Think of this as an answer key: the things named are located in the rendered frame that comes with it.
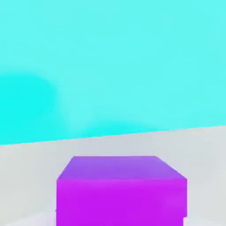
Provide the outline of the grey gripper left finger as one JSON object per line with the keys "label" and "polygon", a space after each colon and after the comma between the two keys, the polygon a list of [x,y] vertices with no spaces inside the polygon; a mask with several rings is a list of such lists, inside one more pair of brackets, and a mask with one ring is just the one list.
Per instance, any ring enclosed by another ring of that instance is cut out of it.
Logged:
{"label": "grey gripper left finger", "polygon": [[10,226],[56,226],[56,210],[44,211],[24,217]]}

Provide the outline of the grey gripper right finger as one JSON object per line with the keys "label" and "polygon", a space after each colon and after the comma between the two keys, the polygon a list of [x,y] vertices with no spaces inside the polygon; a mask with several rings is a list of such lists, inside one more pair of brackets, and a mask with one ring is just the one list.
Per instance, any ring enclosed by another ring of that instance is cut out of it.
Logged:
{"label": "grey gripper right finger", "polygon": [[184,218],[184,226],[217,226],[217,223],[203,219],[187,217]]}

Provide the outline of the small purple cube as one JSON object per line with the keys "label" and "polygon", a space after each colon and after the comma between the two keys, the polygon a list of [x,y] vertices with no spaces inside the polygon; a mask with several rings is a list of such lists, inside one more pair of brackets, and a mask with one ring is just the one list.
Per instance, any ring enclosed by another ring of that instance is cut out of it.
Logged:
{"label": "small purple cube", "polygon": [[75,156],[56,181],[56,226],[183,226],[187,178],[155,156]]}

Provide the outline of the large cyan box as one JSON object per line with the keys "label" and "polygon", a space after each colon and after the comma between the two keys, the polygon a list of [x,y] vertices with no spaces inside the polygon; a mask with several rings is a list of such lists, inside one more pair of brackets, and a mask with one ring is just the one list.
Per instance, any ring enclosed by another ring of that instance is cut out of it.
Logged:
{"label": "large cyan box", "polygon": [[0,0],[0,145],[226,125],[226,0]]}

